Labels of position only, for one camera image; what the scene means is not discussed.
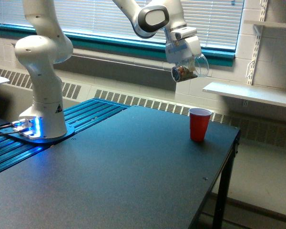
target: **shelf bracket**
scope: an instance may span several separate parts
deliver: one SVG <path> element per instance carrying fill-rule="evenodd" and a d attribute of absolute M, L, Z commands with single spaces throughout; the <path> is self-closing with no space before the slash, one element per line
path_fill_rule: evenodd
<path fill-rule="evenodd" d="M 249 103 L 249 101 L 244 99 L 243 100 L 243 107 L 248 107 L 248 103 Z"/>
<path fill-rule="evenodd" d="M 253 28 L 254 28 L 257 36 L 261 36 L 262 35 L 262 31 L 263 31 L 263 26 L 262 25 L 253 25 Z"/>
<path fill-rule="evenodd" d="M 260 5 L 261 5 L 262 9 L 261 9 L 261 15 L 260 15 L 259 21 L 265 21 L 268 0 L 260 0 Z M 262 33 L 263 33 L 263 26 L 253 25 L 253 27 L 254 27 L 254 30 L 256 32 L 256 39 L 255 39 L 255 45 L 254 45 L 254 49 L 253 49 L 253 55 L 252 55 L 251 62 L 249 62 L 249 64 L 247 65 L 247 71 L 246 71 L 247 85 L 253 84 L 256 61 L 257 61 L 259 46 L 260 46 Z"/>

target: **warning label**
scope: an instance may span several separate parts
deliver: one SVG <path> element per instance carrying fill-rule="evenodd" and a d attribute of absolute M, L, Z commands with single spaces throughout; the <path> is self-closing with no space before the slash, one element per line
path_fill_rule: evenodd
<path fill-rule="evenodd" d="M 55 113 L 59 113 L 59 112 L 62 112 L 62 107 L 60 104 L 58 105 Z"/>

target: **table leg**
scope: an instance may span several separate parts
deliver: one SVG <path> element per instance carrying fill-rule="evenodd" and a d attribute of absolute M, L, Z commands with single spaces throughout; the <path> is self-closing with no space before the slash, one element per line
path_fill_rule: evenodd
<path fill-rule="evenodd" d="M 233 147 L 228 161 L 221 173 L 212 229 L 221 229 L 223 223 L 225 203 L 228 196 L 234 157 L 235 147 Z"/>

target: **blue aluminum extrusion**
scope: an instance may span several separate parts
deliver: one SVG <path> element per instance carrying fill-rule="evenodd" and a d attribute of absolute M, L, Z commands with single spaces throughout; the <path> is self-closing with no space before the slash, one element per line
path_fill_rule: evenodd
<path fill-rule="evenodd" d="M 103 99 L 91 99 L 64 110 L 67 125 L 75 129 L 75 134 L 109 118 L 129 106 Z M 0 172 L 49 148 L 17 141 L 8 136 L 0 136 Z"/>

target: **window sill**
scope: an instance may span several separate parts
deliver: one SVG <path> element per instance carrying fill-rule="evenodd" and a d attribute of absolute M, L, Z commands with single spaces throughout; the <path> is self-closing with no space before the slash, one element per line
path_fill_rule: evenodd
<path fill-rule="evenodd" d="M 165 45 L 161 43 L 133 41 L 118 38 L 108 38 L 95 35 L 85 35 L 72 32 L 64 32 L 76 47 L 106 50 L 111 52 L 126 53 L 141 57 L 154 57 L 166 59 Z M 0 24 L 0 36 L 22 38 L 36 34 L 34 28 Z M 203 49 L 202 53 L 208 59 L 210 65 L 233 66 L 234 52 L 215 51 Z"/>

